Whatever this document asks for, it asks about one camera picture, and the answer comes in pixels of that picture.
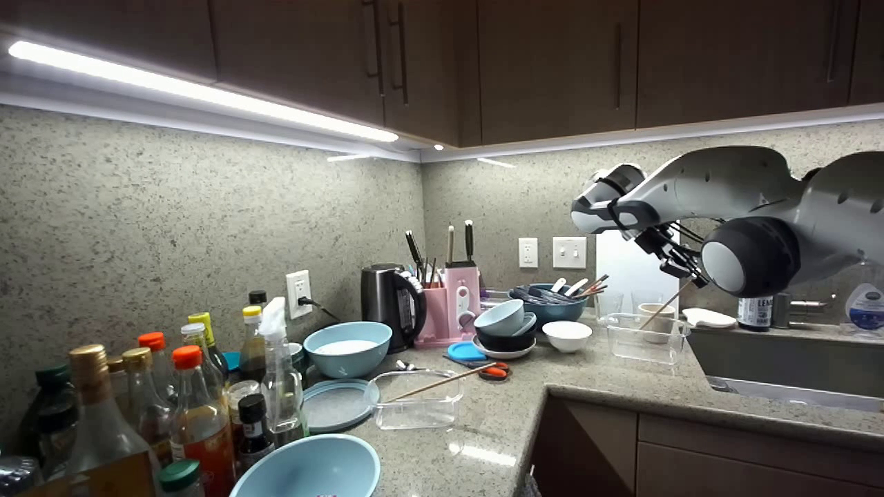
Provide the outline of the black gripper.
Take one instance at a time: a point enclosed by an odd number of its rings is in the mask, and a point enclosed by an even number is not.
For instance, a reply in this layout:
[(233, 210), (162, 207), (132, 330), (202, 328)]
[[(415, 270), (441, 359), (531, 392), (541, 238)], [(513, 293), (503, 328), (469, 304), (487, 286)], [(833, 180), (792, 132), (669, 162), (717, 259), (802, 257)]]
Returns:
[(658, 257), (662, 272), (673, 278), (687, 278), (695, 286), (706, 283), (706, 277), (699, 267), (699, 253), (694, 249), (680, 246), (669, 225), (650, 225), (636, 238), (636, 242), (646, 253)]

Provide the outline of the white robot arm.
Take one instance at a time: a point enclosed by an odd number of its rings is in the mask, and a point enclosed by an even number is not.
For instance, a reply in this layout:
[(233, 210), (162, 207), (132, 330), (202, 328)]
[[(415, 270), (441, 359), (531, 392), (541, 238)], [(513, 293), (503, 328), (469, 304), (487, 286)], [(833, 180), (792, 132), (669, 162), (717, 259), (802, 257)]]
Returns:
[(884, 265), (884, 152), (838, 156), (804, 180), (767, 147), (694, 148), (651, 173), (625, 162), (571, 201), (571, 223), (622, 232), (695, 286), (775, 296)]

